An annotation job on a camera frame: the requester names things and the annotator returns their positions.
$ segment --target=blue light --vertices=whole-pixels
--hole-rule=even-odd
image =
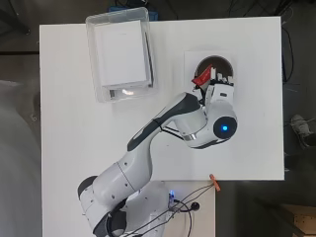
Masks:
[[[175,197],[175,192],[174,191],[170,191],[169,194],[170,194],[171,198]]]

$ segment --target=electrical wire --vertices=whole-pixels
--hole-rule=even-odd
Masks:
[[[291,15],[289,16],[289,18],[286,21],[282,21],[282,23],[281,23],[282,25],[285,25],[286,23],[288,23],[289,20],[292,19],[293,15],[294,15],[294,10],[291,7],[289,7],[287,10],[290,10]]]
[[[293,120],[293,121],[290,121],[290,122],[286,122],[287,124],[285,124],[284,127],[289,126],[289,125],[293,125],[296,121],[303,121],[302,124],[304,124],[304,123],[309,123],[309,122],[311,122],[313,120],[316,120],[316,118],[312,118],[312,119],[309,119],[309,120],[297,119],[297,120]]]
[[[294,70],[294,55],[293,55],[293,47],[292,47],[292,42],[291,42],[291,39],[290,39],[290,35],[289,35],[289,32],[287,31],[286,28],[282,27],[282,29],[284,30],[284,32],[287,34],[287,37],[288,37],[288,44],[289,44],[289,48],[290,48],[290,57],[291,57],[291,69],[290,69],[290,72],[289,72],[289,76],[287,78],[284,78],[283,80],[283,85],[286,84],[289,79],[291,78],[292,74],[293,74],[293,70]]]
[[[250,8],[248,8],[248,10],[246,11],[243,17],[246,17],[247,14],[256,6],[257,3],[258,1],[254,1],[254,3],[250,6]]]
[[[179,20],[179,16],[178,13],[176,12],[176,10],[174,9],[174,7],[171,5],[169,0],[165,0],[168,7],[170,8],[170,10],[172,11],[172,13],[176,16],[176,19]]]
[[[165,127],[168,128],[169,130],[173,130],[173,131],[179,132],[178,130],[176,130],[176,129],[170,127],[170,126],[165,126]]]
[[[196,192],[198,192],[198,191],[200,191],[200,190],[202,190],[202,189],[206,189],[205,191],[203,191],[201,194],[199,194],[197,197],[191,199],[190,201],[195,200],[195,199],[199,198],[202,194],[204,194],[206,191],[208,191],[208,190],[209,190],[211,187],[213,187],[213,186],[214,186],[214,184],[210,184],[210,185],[208,185],[208,186],[201,187],[201,188],[199,188],[199,189],[197,189],[197,190],[191,192],[189,195],[187,195],[187,196],[186,196],[185,198],[183,198],[181,201],[184,201],[184,200],[187,199],[189,196],[195,194]],[[160,216],[162,216],[163,214],[165,214],[165,213],[167,213],[168,211],[172,210],[172,209],[173,209],[174,207],[176,207],[177,205],[178,205],[178,203],[175,204],[175,205],[173,205],[172,207],[168,208],[167,210],[163,211],[161,214],[159,214],[158,216],[156,216],[155,218],[153,218],[151,221],[147,222],[146,224],[140,226],[139,228],[135,229],[135,230],[132,231],[131,233],[128,233],[128,234],[126,234],[126,235],[124,235],[124,236],[122,236],[122,237],[127,237],[127,236],[130,236],[130,235],[134,234],[134,233],[137,232],[138,230],[140,230],[140,229],[146,227],[147,225],[149,225],[150,223],[152,223],[153,221],[155,221],[156,219],[158,219],[158,218],[159,218]]]
[[[238,0],[234,3],[234,0],[230,1],[230,6],[228,8],[228,17],[230,17],[231,14],[231,10],[233,9],[233,7],[235,6],[235,4],[238,2]]]
[[[166,130],[166,129],[162,128],[161,131],[167,132],[167,133],[169,133],[170,135],[176,136],[177,138],[179,138],[179,139],[181,139],[181,140],[184,140],[184,138],[183,138],[182,136],[177,135],[176,133],[173,133],[173,132],[170,131],[170,130]]]
[[[180,209],[181,209],[183,206],[187,205],[189,202],[191,202],[191,201],[193,201],[193,200],[199,198],[202,194],[204,194],[204,193],[205,193],[206,191],[208,191],[210,188],[211,188],[211,187],[207,188],[207,189],[204,190],[202,193],[200,193],[197,197],[195,197],[195,198],[193,198],[193,199],[191,199],[191,200],[188,200],[188,201],[186,201],[186,202],[182,202],[182,201],[180,200],[179,203],[182,203],[182,204],[183,204],[183,205],[180,207]],[[151,230],[153,230],[153,229],[155,229],[155,228],[157,228],[157,227],[159,227],[159,226],[161,226],[161,225],[167,224],[167,223],[171,220],[171,218],[174,217],[174,215],[175,215],[176,213],[177,213],[177,212],[174,212],[174,213],[169,217],[168,220],[166,220],[165,222],[160,223],[160,224],[158,224],[158,225],[156,225],[156,226],[150,228],[149,230],[147,230],[147,231],[145,231],[144,233],[142,233],[140,236],[145,235],[145,234],[148,233],[149,231],[151,231]]]
[[[183,204],[184,207],[185,207],[185,208],[187,209],[187,211],[188,211],[188,215],[189,215],[189,219],[190,219],[190,227],[189,227],[188,237],[190,237],[191,231],[192,231],[192,223],[193,223],[193,222],[192,222],[191,211],[190,211],[189,207],[188,207],[185,203],[181,202],[180,200],[179,200],[179,203]]]

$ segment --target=gray floor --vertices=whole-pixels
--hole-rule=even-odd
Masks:
[[[6,5],[0,0],[0,7]],[[179,19],[213,19],[228,17],[230,0],[170,0]],[[253,1],[240,0],[231,11],[231,17],[242,17]],[[262,0],[271,10],[275,1]],[[160,20],[175,20],[165,0],[151,0],[151,7],[159,12]],[[32,33],[23,36],[17,32],[0,37],[0,51],[39,50],[39,25],[84,23],[87,16],[104,13],[113,2],[106,0],[21,0],[13,2],[20,19]],[[284,25],[291,36],[294,53],[294,72],[290,82],[283,86],[283,117],[290,121],[295,114],[307,119],[316,118],[316,5],[304,1],[292,6],[293,16]],[[256,5],[247,16],[266,15]],[[286,21],[291,13],[284,16]],[[283,51],[287,71],[290,70],[290,54],[286,35],[283,35]],[[32,128],[40,143],[40,57],[1,56],[0,80],[22,84],[17,95],[19,113]],[[315,122],[310,126],[316,131]],[[291,166],[285,182],[220,182],[221,193],[216,197],[216,236],[292,236],[255,202],[263,198],[274,203],[292,203],[316,206],[316,149],[302,150],[290,126],[284,127],[285,161]]]

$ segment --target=plastic container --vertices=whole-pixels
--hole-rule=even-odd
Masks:
[[[100,42],[98,44],[98,38],[100,38],[98,31],[100,30],[100,27],[104,27],[108,24],[132,21],[140,21],[145,80],[140,82],[122,83],[118,85],[108,85],[105,83],[105,80],[109,80],[109,78],[105,76],[107,75],[107,67],[100,59],[100,53],[105,52],[101,51],[98,47],[98,45],[100,45]],[[91,16],[86,19],[86,27],[91,69],[93,74],[92,76],[94,79],[96,97],[99,102],[117,102],[124,99],[151,95],[157,91],[158,84],[155,77],[153,51],[150,44],[149,17],[147,9],[136,8]]]

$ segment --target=white tabletop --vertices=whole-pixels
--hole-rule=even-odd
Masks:
[[[81,216],[78,185],[116,162],[128,141],[185,90],[188,50],[231,55],[238,131],[204,150],[159,134],[151,146],[152,179],[207,180],[210,173],[219,180],[283,179],[279,18],[158,22],[150,28],[160,92],[146,100],[98,104],[85,25],[40,26],[43,236],[92,235]],[[200,219],[202,233],[214,236],[214,192],[209,194]]]

